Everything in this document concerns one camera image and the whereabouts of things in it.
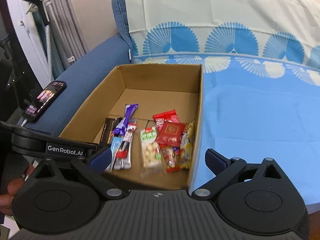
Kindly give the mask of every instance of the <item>silver bolt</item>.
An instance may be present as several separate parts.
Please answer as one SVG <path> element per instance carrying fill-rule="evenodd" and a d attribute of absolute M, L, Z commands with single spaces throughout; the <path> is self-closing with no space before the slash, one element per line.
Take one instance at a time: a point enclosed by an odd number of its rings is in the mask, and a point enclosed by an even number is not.
<path fill-rule="evenodd" d="M 210 195 L 210 191 L 205 188 L 199 188 L 199 189 L 195 190 L 195 194 L 198 197 L 207 197 Z"/>
<path fill-rule="evenodd" d="M 110 197 L 118 197 L 122 194 L 122 190 L 118 188 L 111 188 L 111 189 L 108 189 L 106 193 Z"/>

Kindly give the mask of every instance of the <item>gray ribbed panel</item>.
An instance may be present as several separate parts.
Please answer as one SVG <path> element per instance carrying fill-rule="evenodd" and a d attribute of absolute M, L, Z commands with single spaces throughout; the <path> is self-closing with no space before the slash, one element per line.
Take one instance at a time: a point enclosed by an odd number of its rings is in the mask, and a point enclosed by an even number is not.
<path fill-rule="evenodd" d="M 196 201 L 184 190 L 131 191 L 109 201 L 89 224 L 55 236 L 21 230 L 12 240 L 301 240 L 295 233 L 253 236 L 226 224 L 208 201 Z"/>

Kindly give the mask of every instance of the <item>phone screen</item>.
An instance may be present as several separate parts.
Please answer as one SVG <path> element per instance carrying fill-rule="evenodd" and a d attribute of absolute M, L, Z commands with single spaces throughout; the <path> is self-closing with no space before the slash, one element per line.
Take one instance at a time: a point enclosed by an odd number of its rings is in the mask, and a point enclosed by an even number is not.
<path fill-rule="evenodd" d="M 57 94 L 65 88 L 65 86 L 65 82 L 62 81 L 51 82 L 26 109 L 23 116 L 28 121 L 35 120 L 46 106 L 56 98 Z"/>

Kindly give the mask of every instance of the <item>finger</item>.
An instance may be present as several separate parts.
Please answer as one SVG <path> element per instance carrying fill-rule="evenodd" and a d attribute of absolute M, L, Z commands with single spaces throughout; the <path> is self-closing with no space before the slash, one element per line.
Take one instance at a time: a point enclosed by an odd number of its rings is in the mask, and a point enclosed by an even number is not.
<path fill-rule="evenodd" d="M 11 209 L 7 209 L 7 208 L 0 208 L 0 212 L 2 214 L 8 215 L 8 216 L 12 216 L 12 210 Z"/>
<path fill-rule="evenodd" d="M 12 196 L 15 196 L 23 184 L 24 184 L 23 178 L 14 179 L 8 184 L 8 187 L 7 187 L 8 193 Z"/>
<path fill-rule="evenodd" d="M 32 165 L 29 165 L 29 167 L 26 170 L 26 175 L 29 176 L 33 171 L 34 171 L 34 167 Z"/>
<path fill-rule="evenodd" d="M 14 196 L 10 194 L 0 195 L 0 208 L 11 209 L 11 204 Z"/>

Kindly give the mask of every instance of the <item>black package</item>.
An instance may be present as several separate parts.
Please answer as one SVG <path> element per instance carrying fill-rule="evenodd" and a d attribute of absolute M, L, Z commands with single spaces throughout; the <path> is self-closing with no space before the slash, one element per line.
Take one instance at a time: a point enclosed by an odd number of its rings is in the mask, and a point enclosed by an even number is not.
<path fill-rule="evenodd" d="M 106 118 L 106 121 L 104 122 L 99 148 L 109 146 L 111 147 L 112 139 L 113 139 L 113 130 L 116 128 L 116 126 L 120 123 L 122 120 L 122 117 L 113 119 L 113 118 Z"/>

